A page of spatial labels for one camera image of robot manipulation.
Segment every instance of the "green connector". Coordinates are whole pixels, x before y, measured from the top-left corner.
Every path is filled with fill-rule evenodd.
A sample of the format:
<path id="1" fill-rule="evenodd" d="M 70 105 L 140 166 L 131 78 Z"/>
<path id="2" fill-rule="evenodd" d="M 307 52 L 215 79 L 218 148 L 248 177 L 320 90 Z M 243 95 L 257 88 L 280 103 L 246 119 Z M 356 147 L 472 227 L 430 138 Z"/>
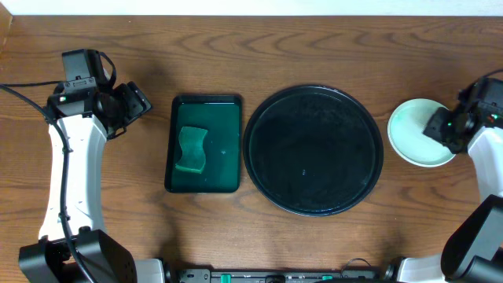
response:
<path id="1" fill-rule="evenodd" d="M 222 274 L 220 276 L 220 283 L 230 283 L 230 274 Z"/>

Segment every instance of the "wood grain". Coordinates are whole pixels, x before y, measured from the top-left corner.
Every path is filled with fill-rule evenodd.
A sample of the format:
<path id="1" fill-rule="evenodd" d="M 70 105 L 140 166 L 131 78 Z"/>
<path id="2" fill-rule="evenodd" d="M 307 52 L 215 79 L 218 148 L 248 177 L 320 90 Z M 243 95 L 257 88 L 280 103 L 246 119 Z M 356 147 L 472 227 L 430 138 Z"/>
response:
<path id="1" fill-rule="evenodd" d="M 397 255 L 442 251 L 478 204 L 468 156 L 421 168 L 402 160 L 387 121 L 402 102 L 448 107 L 457 91 L 501 67 L 503 19 L 477 17 L 15 17 L 0 82 L 64 78 L 61 52 L 105 51 L 119 82 L 135 81 L 154 109 L 105 147 L 108 233 L 135 258 L 175 266 L 332 269 L 354 257 L 384 266 Z M 244 165 L 232 194 L 169 194 L 163 187 L 171 101 L 180 93 L 239 93 L 244 121 L 274 92 L 334 86 L 373 115 L 384 168 L 373 192 L 341 215 L 307 218 L 276 208 Z M 50 87 L 22 89 L 40 104 Z M 37 241 L 49 195 L 47 125 L 0 95 L 0 278 L 26 281 L 19 247 Z"/>
<path id="2" fill-rule="evenodd" d="M 0 3 L 0 53 L 3 50 L 3 46 L 7 43 L 7 36 L 9 35 L 10 23 L 12 20 L 13 16 L 5 6 Z"/>

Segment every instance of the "green sponge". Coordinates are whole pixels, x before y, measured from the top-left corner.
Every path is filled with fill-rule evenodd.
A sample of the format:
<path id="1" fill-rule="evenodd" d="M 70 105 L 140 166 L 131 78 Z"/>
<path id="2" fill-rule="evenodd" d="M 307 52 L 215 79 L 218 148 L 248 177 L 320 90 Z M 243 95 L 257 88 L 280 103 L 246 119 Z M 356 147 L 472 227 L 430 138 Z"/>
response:
<path id="1" fill-rule="evenodd" d="M 206 164 L 203 141 L 207 130 L 196 127 L 182 127 L 178 141 L 182 147 L 182 158 L 175 164 L 175 168 L 184 171 L 201 174 Z"/>

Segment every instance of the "green tray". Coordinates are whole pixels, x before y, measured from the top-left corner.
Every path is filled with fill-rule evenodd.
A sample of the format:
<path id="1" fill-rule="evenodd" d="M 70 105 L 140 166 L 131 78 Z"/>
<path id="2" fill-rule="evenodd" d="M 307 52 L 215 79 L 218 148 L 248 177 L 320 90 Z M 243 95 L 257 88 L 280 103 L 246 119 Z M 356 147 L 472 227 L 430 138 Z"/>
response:
<path id="1" fill-rule="evenodd" d="M 201 173 L 180 171 L 182 127 L 207 130 Z M 237 95 L 180 95 L 171 106 L 164 187 L 171 193 L 232 193 L 240 182 L 241 99 Z"/>

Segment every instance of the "round black plate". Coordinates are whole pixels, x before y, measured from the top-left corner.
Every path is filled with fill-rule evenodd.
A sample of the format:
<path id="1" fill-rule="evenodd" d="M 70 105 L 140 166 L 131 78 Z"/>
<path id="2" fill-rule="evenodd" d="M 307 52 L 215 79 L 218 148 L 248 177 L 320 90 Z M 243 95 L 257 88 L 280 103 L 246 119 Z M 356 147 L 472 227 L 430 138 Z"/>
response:
<path id="1" fill-rule="evenodd" d="M 243 147 L 260 192 L 309 216 L 362 201 L 384 158 L 379 129 L 363 105 L 326 86 L 295 86 L 265 100 L 246 126 Z"/>

